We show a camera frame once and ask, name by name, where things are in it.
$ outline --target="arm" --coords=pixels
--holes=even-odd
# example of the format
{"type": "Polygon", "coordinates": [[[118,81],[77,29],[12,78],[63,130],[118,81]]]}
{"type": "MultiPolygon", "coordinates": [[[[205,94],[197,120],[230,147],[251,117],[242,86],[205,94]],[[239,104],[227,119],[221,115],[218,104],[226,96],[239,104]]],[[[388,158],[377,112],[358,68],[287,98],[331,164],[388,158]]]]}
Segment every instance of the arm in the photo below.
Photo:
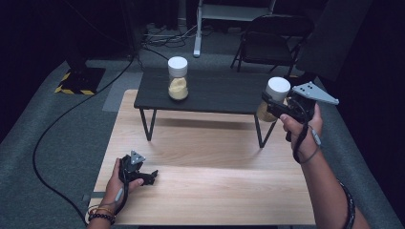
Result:
{"type": "MultiPolygon", "coordinates": [[[[286,114],[282,114],[280,119],[284,124],[285,131],[291,131],[291,147],[294,149],[297,136],[302,131],[302,124],[286,114]]],[[[320,136],[322,124],[320,109],[318,104],[316,104],[315,113],[309,125],[320,136]]],[[[321,149],[317,149],[317,147],[309,128],[307,137],[298,150],[298,156],[301,161],[306,161],[318,150],[308,162],[301,164],[309,190],[315,223],[318,228],[341,229],[344,227],[348,216],[346,195],[325,160],[321,149]]],[[[366,219],[357,208],[355,209],[353,228],[370,228],[366,219]]]]}
{"type": "MultiPolygon", "coordinates": [[[[110,180],[107,183],[107,187],[105,189],[105,196],[101,203],[99,204],[98,210],[96,210],[96,214],[103,214],[107,216],[114,217],[114,212],[116,208],[119,206],[120,202],[122,201],[121,198],[116,202],[116,196],[119,192],[119,189],[123,187],[123,183],[118,177],[119,172],[119,158],[116,160],[116,164],[114,166],[113,174],[111,175],[110,180]]],[[[129,192],[131,193],[137,187],[142,185],[143,179],[139,178],[129,183],[129,192]]],[[[103,218],[94,218],[89,222],[87,229],[108,229],[111,227],[111,223],[108,219],[103,218]]]]}

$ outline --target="black tabletop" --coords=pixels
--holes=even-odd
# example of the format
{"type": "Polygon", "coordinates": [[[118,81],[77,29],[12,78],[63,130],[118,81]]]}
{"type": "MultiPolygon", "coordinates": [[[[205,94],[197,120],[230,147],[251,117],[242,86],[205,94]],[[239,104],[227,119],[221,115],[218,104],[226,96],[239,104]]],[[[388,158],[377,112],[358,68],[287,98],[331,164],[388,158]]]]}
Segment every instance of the black tabletop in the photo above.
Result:
{"type": "Polygon", "coordinates": [[[262,101],[269,74],[188,70],[188,97],[181,101],[168,94],[167,69],[146,69],[135,108],[253,115],[262,101]]]}

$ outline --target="light wood tabletop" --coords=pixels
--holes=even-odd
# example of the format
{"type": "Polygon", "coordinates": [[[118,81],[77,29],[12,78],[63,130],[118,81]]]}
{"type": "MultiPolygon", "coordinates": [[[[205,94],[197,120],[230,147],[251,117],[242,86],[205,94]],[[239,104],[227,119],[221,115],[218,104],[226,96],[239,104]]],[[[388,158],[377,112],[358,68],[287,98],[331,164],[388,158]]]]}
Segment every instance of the light wood tabletop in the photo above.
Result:
{"type": "MultiPolygon", "coordinates": [[[[116,224],[315,224],[281,122],[261,149],[253,115],[158,111],[154,139],[148,141],[134,108],[137,92],[123,97],[94,192],[105,191],[116,158],[131,150],[146,157],[142,173],[159,175],[154,185],[128,197],[116,224]]],[[[92,198],[89,205],[100,201],[92,198]]]]}

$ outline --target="chair backrest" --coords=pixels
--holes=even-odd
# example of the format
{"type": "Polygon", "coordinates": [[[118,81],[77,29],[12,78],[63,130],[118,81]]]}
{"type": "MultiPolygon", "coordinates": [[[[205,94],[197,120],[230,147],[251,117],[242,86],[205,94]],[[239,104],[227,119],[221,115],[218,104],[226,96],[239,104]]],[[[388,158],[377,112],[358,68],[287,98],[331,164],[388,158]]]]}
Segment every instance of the chair backrest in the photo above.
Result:
{"type": "Polygon", "coordinates": [[[306,37],[312,33],[313,29],[313,22],[305,16],[273,14],[253,19],[247,27],[246,33],[254,31],[282,36],[306,37]]]}

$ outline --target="black table leg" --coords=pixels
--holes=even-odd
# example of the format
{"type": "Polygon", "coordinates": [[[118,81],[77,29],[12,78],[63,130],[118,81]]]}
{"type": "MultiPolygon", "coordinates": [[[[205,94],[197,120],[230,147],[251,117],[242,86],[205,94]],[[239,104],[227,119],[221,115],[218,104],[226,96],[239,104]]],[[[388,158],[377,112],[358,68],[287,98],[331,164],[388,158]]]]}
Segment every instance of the black table leg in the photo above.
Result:
{"type": "Polygon", "coordinates": [[[259,118],[257,117],[256,114],[254,115],[254,122],[256,124],[256,132],[257,138],[259,139],[259,146],[260,148],[264,148],[268,138],[270,137],[271,132],[273,131],[274,126],[276,125],[277,120],[271,124],[270,129],[268,130],[267,135],[265,137],[265,140],[262,140],[262,131],[260,130],[259,118]]]}
{"type": "Polygon", "coordinates": [[[155,126],[155,118],[156,118],[157,110],[156,109],[153,110],[151,126],[150,126],[149,130],[148,130],[148,125],[146,123],[145,113],[143,112],[143,109],[139,108],[139,111],[140,111],[140,117],[142,118],[143,129],[145,130],[145,134],[146,134],[146,139],[148,139],[148,141],[151,141],[153,127],[155,126]]]}

